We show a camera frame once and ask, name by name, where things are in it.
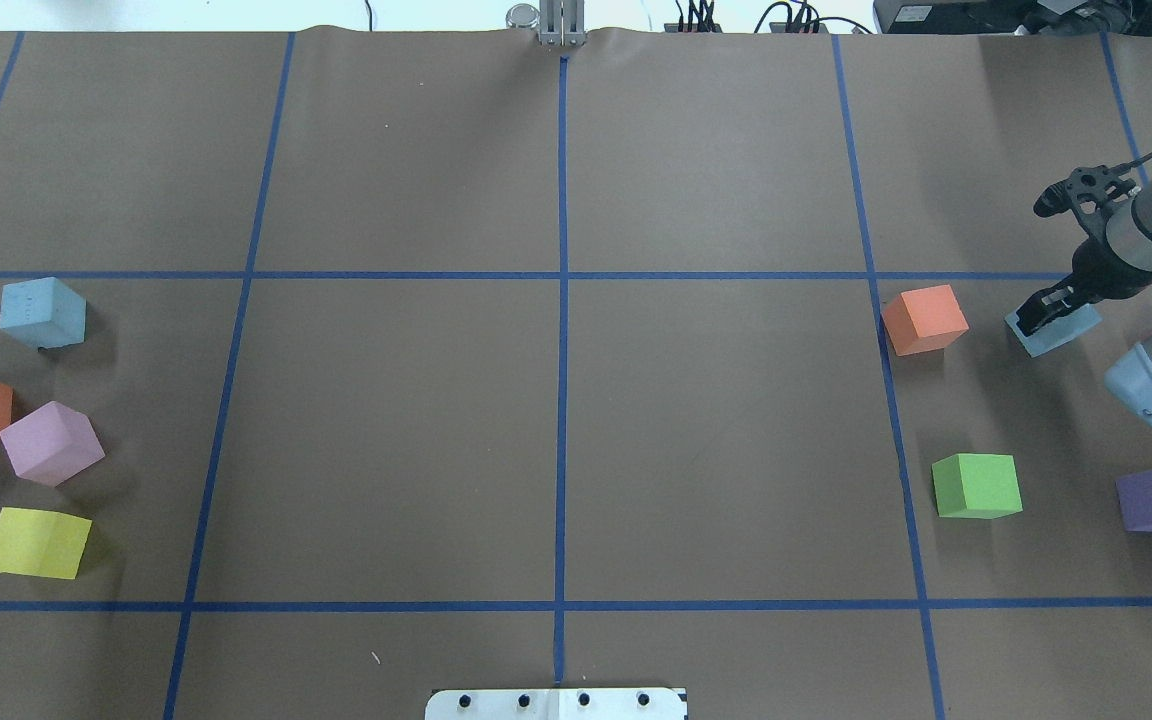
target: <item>white bracket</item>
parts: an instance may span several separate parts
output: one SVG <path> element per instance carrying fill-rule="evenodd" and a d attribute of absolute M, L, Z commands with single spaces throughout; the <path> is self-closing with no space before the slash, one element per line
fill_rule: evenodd
<path fill-rule="evenodd" d="M 540 0 L 540 45 L 585 45 L 585 0 Z"/>
<path fill-rule="evenodd" d="M 440 691 L 425 720 L 687 720 L 687 691 L 675 688 Z"/>

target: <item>yellow cube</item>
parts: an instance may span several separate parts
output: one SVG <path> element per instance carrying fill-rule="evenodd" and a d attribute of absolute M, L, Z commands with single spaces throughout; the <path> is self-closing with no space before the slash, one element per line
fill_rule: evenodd
<path fill-rule="evenodd" d="M 91 520 L 63 511 L 5 507 L 0 514 L 0 573 L 74 579 Z"/>

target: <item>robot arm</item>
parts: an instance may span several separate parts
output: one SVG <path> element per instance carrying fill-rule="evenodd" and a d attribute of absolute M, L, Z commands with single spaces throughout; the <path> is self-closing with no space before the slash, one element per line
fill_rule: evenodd
<path fill-rule="evenodd" d="M 1149 158 L 1152 154 L 1135 164 Z M 1132 181 L 1120 177 L 1132 166 L 1075 169 L 1064 182 L 1048 187 L 1036 203 L 1039 217 L 1073 211 L 1087 240 L 1074 252 L 1073 273 L 1034 293 L 1010 316 L 1009 324 L 1026 348 L 1056 347 L 1076 338 L 1091 325 L 1062 318 L 1091 311 L 1087 305 L 1101 300 L 1132 297 L 1152 283 L 1152 183 L 1137 191 Z M 1044 332 L 1063 332 L 1069 338 L 1044 338 L 1033 343 Z M 1117 361 L 1105 381 L 1152 427 L 1152 336 Z"/>

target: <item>white floor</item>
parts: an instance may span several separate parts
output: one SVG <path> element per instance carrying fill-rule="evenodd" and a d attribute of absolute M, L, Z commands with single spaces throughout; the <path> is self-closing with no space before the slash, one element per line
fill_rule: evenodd
<path fill-rule="evenodd" d="M 378 31 L 476 31 L 505 25 L 517 0 L 371 0 Z M 817 0 L 824 15 L 842 15 L 873 29 L 872 0 Z M 673 0 L 586 0 L 586 26 L 660 31 L 675 22 Z M 718 0 L 725 32 L 750 32 L 764 0 Z M 772 13 L 781 20 L 783 10 Z M 0 29 L 31 31 L 287 31 L 333 24 L 366 29 L 362 0 L 0 0 Z M 835 23 L 833 32 L 847 32 Z"/>

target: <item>pink cube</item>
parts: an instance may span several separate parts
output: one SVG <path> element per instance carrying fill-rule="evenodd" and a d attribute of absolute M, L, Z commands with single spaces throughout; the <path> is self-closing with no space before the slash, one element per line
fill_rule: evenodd
<path fill-rule="evenodd" d="M 55 487 L 105 457 L 86 415 L 52 401 L 0 433 L 18 477 Z"/>

